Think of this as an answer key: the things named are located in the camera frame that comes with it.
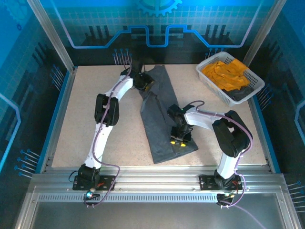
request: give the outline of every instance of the black mounting bracket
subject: black mounting bracket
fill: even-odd
[[[219,185],[215,181],[214,175],[200,175],[199,185],[201,191],[236,191],[237,189],[243,189],[241,178],[240,176],[236,175],[230,180],[230,182],[227,182],[225,187]]]
[[[97,191],[109,190],[115,176],[100,176],[100,170],[89,168],[85,164],[81,165],[78,175],[73,182],[73,190],[88,191],[94,188]]]

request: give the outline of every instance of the metal base plate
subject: metal base plate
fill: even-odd
[[[114,181],[115,176],[100,176],[99,183],[101,184],[96,188],[97,191],[108,191],[112,182]],[[94,187],[94,182],[88,182],[88,180],[85,180],[83,178],[80,178],[79,176],[75,176],[74,183],[73,183],[73,190],[81,190],[81,191],[88,191],[90,188]]]
[[[235,176],[234,179],[230,182],[230,185],[228,185],[228,187],[226,187],[225,189],[220,188],[215,180],[214,180],[214,176],[208,176],[208,175],[200,175],[199,176],[199,185],[200,185],[200,190],[203,191],[207,191],[207,190],[221,190],[221,191],[235,191],[237,189],[237,187],[235,186],[235,184],[233,184],[232,182],[236,181],[238,184],[238,190],[242,190],[243,189],[243,185],[242,185],[242,181],[240,176]]]

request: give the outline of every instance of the gray pants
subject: gray pants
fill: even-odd
[[[155,164],[172,160],[198,149],[192,139],[186,147],[174,146],[171,129],[175,122],[167,115],[167,109],[178,101],[164,66],[155,66],[148,71],[154,79],[153,86],[140,92],[143,98],[141,117],[144,124],[152,159]]]

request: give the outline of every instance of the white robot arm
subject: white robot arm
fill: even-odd
[[[240,154],[246,150],[250,144],[247,133],[250,136],[251,133],[239,115],[235,111],[213,113],[199,110],[197,107],[190,104],[182,109],[174,104],[168,109],[168,115],[177,124],[172,128],[172,144],[185,146],[187,142],[191,140],[191,131],[193,130],[194,125],[215,132],[223,154],[214,176],[215,181],[220,188],[224,188],[224,186],[234,177],[234,170]]]
[[[105,95],[99,94],[97,97],[97,103],[100,103],[103,100],[105,101],[105,98],[106,98],[106,100],[108,100],[109,96],[111,96],[111,98],[115,99],[113,101],[117,101],[117,104],[118,104],[120,102],[121,98],[124,96],[124,94],[133,87],[133,79],[130,78],[129,76],[126,77],[126,75],[121,75],[120,79],[118,80],[116,85],[118,85],[118,86],[114,90],[113,90],[113,88],[114,88],[114,86],[113,86],[113,88],[110,89]],[[98,118],[96,117],[98,115],[99,108],[103,108],[103,107],[101,107],[99,104],[97,104],[97,106],[95,107],[95,118],[96,118],[97,124],[95,125],[95,132],[94,132],[93,141],[92,141],[92,144],[90,147],[90,151],[87,156],[87,159],[85,160],[86,167],[95,168],[95,169],[100,168],[101,164],[97,160],[94,159],[93,152],[95,153],[95,156],[98,158],[98,160],[102,161],[102,155],[104,153],[106,142],[107,142],[108,136],[113,128],[113,125],[107,125],[107,124],[100,122],[101,120],[99,120],[99,118],[102,115],[99,115]]]
[[[74,178],[73,190],[89,190],[96,188],[100,180],[102,155],[108,136],[119,120],[119,101],[133,86],[145,91],[153,83],[153,79],[141,72],[142,64],[134,62],[132,67],[124,70],[118,82],[105,94],[98,94],[95,104],[96,121],[93,141],[85,163]]]

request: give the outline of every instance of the gray cloth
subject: gray cloth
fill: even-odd
[[[167,115],[167,109],[178,101],[164,66],[155,66],[146,72],[153,79],[152,87],[141,92],[143,98],[141,117],[155,164],[172,160],[198,149],[192,139],[186,147],[170,143],[171,129],[175,122]]]
[[[251,94],[251,92],[254,89],[246,86],[246,87],[241,87],[240,90],[231,90],[231,91],[226,91],[225,89],[223,89],[224,93],[226,93],[228,96],[230,96],[234,101],[240,101],[243,98],[245,98],[247,95]]]

